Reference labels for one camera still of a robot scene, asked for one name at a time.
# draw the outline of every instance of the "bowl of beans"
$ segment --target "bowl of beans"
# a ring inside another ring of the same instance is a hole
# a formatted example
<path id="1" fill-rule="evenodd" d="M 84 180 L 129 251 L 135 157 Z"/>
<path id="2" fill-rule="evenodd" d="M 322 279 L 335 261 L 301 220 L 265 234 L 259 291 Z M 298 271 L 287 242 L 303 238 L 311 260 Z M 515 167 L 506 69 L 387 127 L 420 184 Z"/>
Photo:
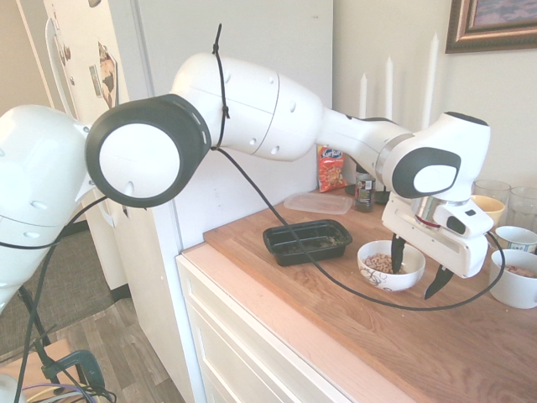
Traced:
<path id="1" fill-rule="evenodd" d="M 403 263 L 397 274 L 392 271 L 392 241 L 373 241 L 358 250 L 360 274 L 371 284 L 385 291 L 402 291 L 416 285 L 425 272 L 425 256 L 406 244 Z"/>
<path id="2" fill-rule="evenodd" d="M 518 309 L 537 307 L 537 255 L 523 250 L 504 249 L 505 271 L 490 290 L 498 301 Z M 502 266 L 500 251 L 493 252 L 490 259 L 491 284 Z"/>

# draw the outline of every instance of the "fridge magnet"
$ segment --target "fridge magnet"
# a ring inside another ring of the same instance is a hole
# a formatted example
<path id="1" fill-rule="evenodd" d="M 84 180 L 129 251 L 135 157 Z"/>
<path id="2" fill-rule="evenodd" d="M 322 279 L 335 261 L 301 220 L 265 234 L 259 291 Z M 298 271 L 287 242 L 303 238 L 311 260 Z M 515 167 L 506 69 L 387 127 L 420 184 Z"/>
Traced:
<path id="1" fill-rule="evenodd" d="M 95 90 L 95 95 L 102 98 L 101 80 L 99 80 L 99 73 L 96 65 L 90 65 L 90 76 L 91 82 L 93 83 L 93 89 Z"/>
<path id="2" fill-rule="evenodd" d="M 54 7 L 54 4 L 52 4 L 52 15 L 54 15 L 54 18 L 53 18 L 52 21 L 54 23 L 56 31 L 59 31 L 60 30 L 60 23 L 58 23 L 58 16 L 56 15 L 56 9 Z"/>
<path id="3" fill-rule="evenodd" d="M 70 47 L 69 46 L 64 45 L 64 55 L 65 55 L 65 60 L 69 61 L 70 60 Z"/>
<path id="4" fill-rule="evenodd" d="M 55 38 L 56 48 L 58 48 L 58 54 L 60 55 L 61 64 L 65 67 L 65 54 L 64 47 L 58 41 L 58 37 Z"/>
<path id="5" fill-rule="evenodd" d="M 99 62 L 101 67 L 102 97 L 109 108 L 117 105 L 117 63 L 108 53 L 106 46 L 99 42 Z"/>

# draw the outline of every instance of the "chip bag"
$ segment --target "chip bag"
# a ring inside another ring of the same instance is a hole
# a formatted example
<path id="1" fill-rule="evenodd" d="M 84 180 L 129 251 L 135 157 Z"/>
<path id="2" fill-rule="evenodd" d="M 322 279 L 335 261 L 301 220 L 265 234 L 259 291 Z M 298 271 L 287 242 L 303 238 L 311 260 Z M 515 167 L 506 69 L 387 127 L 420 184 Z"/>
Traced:
<path id="1" fill-rule="evenodd" d="M 343 179 L 345 155 L 336 149 L 317 147 L 317 169 L 319 172 L 319 191 L 331 191 L 347 185 Z"/>

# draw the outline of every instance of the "drinking glass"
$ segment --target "drinking glass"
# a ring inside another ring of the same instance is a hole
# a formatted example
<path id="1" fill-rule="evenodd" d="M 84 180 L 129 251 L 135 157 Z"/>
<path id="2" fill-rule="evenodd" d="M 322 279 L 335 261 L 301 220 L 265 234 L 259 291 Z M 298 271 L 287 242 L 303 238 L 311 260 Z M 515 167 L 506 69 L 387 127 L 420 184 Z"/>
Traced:
<path id="1" fill-rule="evenodd" d="M 491 197 L 501 201 L 505 206 L 507 206 L 510 191 L 511 185 L 509 183 L 494 180 L 475 181 L 472 188 L 473 195 Z"/>
<path id="2" fill-rule="evenodd" d="M 537 231 L 537 188 L 521 186 L 511 189 L 506 224 Z"/>

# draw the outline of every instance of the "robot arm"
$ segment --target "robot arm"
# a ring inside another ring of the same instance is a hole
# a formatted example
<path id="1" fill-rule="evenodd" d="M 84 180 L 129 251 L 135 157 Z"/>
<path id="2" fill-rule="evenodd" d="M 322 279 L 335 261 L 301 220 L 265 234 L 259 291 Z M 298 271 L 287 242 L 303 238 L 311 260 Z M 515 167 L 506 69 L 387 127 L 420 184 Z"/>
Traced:
<path id="1" fill-rule="evenodd" d="M 134 207 L 165 202 L 219 141 L 271 160 L 296 160 L 314 144 L 327 145 L 393 192 L 386 227 L 461 277 L 480 270 L 483 234 L 493 222 L 469 199 L 487 152 L 486 123 L 445 113 L 411 133 L 386 119 L 324 108 L 315 94 L 270 69 L 225 58 L 222 66 L 231 116 L 222 140 L 221 78 L 215 57 L 206 54 L 183 64 L 169 95 L 124 104 L 95 122 L 86 161 L 103 193 Z"/>
<path id="2" fill-rule="evenodd" d="M 386 227 L 459 276 L 479 271 L 493 222 L 468 199 L 487 151 L 484 122 L 447 113 L 410 133 L 386 119 L 326 109 L 275 71 L 234 59 L 222 64 L 231 115 L 222 147 L 272 160 L 296 160 L 314 144 L 344 151 L 393 191 Z M 46 107 L 15 108 L 0 118 L 0 241 L 52 242 L 91 188 L 86 168 L 123 205 L 171 200 L 218 144 L 221 124 L 220 75 L 215 57 L 204 54 L 185 62 L 170 94 L 115 107 L 89 133 Z M 0 247 L 0 312 L 44 253 Z M 24 269 L 13 271 L 20 262 Z"/>

